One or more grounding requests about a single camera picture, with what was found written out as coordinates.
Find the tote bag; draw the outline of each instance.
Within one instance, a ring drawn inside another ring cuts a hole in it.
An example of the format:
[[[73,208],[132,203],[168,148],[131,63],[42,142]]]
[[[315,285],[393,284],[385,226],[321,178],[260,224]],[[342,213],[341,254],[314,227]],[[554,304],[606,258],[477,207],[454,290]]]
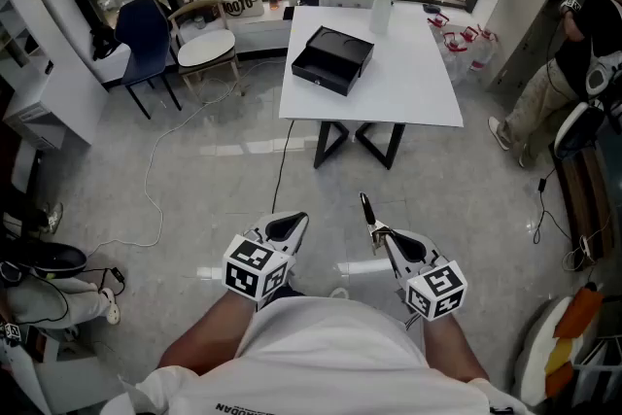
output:
[[[261,0],[223,0],[227,17],[251,17],[263,14]]]

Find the white t-shirt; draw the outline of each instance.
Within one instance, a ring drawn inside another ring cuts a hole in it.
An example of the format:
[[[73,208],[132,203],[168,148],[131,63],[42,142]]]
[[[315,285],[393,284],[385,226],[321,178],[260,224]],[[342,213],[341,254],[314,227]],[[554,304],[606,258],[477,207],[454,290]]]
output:
[[[236,358],[205,375],[154,371],[102,415],[528,414],[483,379],[428,367],[404,325],[356,301],[287,297],[259,311]]]

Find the black shirt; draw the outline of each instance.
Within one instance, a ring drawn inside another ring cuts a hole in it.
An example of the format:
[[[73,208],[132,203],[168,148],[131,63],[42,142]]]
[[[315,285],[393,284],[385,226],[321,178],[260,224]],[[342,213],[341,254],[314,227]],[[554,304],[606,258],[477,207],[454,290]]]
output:
[[[611,0],[585,0],[574,15],[574,22],[585,38],[581,42],[566,40],[555,59],[572,89],[586,100],[585,76],[590,66],[592,38],[596,57],[622,51],[622,17]]]

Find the black table base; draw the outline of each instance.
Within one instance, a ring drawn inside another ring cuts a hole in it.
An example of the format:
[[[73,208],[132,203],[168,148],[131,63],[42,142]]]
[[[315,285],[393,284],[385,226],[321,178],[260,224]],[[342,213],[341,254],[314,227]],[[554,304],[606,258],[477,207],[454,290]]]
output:
[[[327,141],[328,141],[328,133],[330,132],[330,126],[333,125],[336,127],[340,135],[339,137],[332,143],[332,145],[327,149]],[[355,136],[357,140],[368,150],[370,151],[376,159],[378,159],[382,165],[388,170],[393,166],[393,162],[396,159],[397,149],[399,148],[399,143],[401,142],[401,136],[404,133],[404,129],[406,125],[403,123],[395,123],[393,126],[393,133],[391,134],[391,140],[389,141],[389,147],[387,148],[387,153],[383,155],[380,150],[374,146],[371,141],[365,137],[364,133],[373,126],[374,123],[368,122],[363,124],[356,132]],[[348,139],[350,135],[350,131],[339,121],[322,121],[322,126],[320,127],[320,136],[318,138],[318,149],[315,152],[315,161],[313,162],[313,166],[315,168],[320,167],[320,165],[334,153],[341,145]]]
[[[328,133],[330,132],[331,125],[339,130],[340,135],[327,149]],[[348,128],[346,128],[339,121],[322,121],[322,126],[320,126],[320,136],[318,137],[318,149],[315,151],[315,161],[313,161],[313,167],[317,169],[327,157],[339,149],[341,144],[348,139],[348,135],[350,135],[350,130],[348,130]]]

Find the flower vase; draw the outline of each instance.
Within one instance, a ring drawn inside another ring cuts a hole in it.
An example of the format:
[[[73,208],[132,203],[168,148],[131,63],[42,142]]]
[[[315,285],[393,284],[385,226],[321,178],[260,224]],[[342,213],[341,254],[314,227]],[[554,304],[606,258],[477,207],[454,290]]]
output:
[[[391,0],[374,0],[369,23],[371,32],[377,35],[387,33],[389,17],[391,17]]]

